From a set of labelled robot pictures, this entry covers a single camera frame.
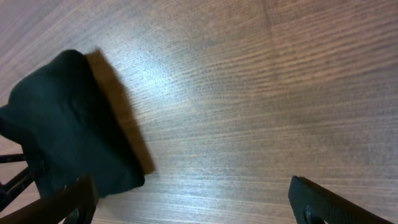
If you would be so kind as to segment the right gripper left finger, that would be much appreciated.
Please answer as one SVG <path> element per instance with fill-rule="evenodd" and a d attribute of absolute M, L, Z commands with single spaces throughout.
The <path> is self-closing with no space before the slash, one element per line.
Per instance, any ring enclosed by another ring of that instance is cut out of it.
<path fill-rule="evenodd" d="M 91 177 L 84 177 L 54 195 L 1 218 L 2 224 L 91 223 L 98 193 Z"/>

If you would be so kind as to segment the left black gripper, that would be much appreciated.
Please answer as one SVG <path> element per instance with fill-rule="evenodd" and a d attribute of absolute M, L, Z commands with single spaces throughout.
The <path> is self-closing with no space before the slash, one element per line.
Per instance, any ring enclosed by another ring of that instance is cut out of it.
<path fill-rule="evenodd" d="M 7 183 L 1 184 L 1 211 L 8 207 L 31 183 L 40 178 L 44 172 L 44 157 L 38 152 L 1 155 L 2 164 L 22 161 L 26 161 L 27 167 Z"/>

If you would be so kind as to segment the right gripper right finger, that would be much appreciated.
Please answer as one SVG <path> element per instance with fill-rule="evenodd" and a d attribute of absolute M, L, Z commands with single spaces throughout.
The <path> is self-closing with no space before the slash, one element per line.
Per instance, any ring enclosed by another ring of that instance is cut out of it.
<path fill-rule="evenodd" d="M 292 177 L 288 198 L 298 224 L 392 224 L 304 177 Z"/>

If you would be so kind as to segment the black t-shirt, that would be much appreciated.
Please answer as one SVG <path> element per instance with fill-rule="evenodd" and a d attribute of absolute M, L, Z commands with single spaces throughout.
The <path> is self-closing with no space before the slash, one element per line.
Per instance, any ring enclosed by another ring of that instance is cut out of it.
<path fill-rule="evenodd" d="M 144 185 L 134 155 L 87 58 L 66 50 L 22 79 L 1 108 L 1 134 L 22 146 L 42 198 L 90 176 L 99 197 Z"/>

